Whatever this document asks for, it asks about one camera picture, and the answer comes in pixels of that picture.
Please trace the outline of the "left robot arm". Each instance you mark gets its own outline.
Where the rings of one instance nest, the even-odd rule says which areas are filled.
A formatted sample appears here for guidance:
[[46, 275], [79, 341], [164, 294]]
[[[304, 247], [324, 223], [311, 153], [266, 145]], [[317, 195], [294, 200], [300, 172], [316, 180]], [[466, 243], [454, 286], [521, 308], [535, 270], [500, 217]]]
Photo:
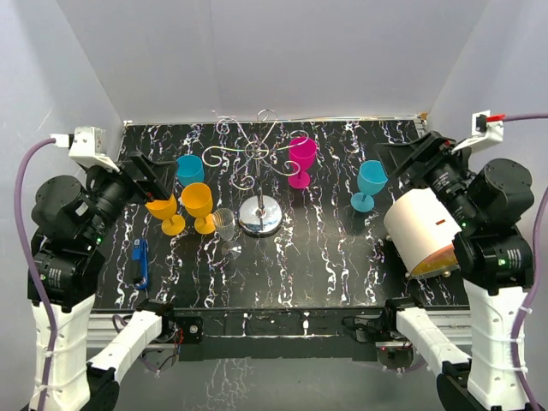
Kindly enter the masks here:
[[129, 205], [166, 200], [177, 164], [140, 152], [116, 170], [86, 169], [86, 182], [55, 176], [35, 194], [27, 298], [37, 330], [31, 410], [112, 410], [122, 379], [155, 339], [176, 333], [170, 303], [146, 299], [98, 355], [86, 357], [88, 325], [105, 257], [99, 247]]

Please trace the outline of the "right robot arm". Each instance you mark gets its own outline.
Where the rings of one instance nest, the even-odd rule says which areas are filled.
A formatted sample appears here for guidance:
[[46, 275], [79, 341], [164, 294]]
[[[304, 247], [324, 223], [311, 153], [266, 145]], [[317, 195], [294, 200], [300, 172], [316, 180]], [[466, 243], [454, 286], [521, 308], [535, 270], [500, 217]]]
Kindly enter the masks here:
[[507, 158], [480, 172], [471, 149], [438, 132], [409, 143], [383, 143], [377, 153], [390, 178], [428, 188], [456, 221], [452, 244], [470, 309], [472, 350], [461, 351], [415, 300], [388, 300], [370, 326], [408, 339], [431, 368], [447, 410], [536, 410], [527, 386], [523, 322], [536, 290], [539, 260], [518, 229], [534, 202], [532, 176]]

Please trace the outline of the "clear wine glass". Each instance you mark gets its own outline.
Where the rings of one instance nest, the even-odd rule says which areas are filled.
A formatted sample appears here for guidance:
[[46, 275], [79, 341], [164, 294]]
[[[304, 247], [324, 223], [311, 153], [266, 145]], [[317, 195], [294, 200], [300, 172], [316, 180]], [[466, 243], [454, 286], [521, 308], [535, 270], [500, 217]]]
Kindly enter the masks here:
[[234, 240], [235, 214], [228, 208], [219, 208], [212, 213], [212, 218], [216, 232], [224, 241], [223, 255], [229, 259], [237, 259], [241, 255], [241, 245]]

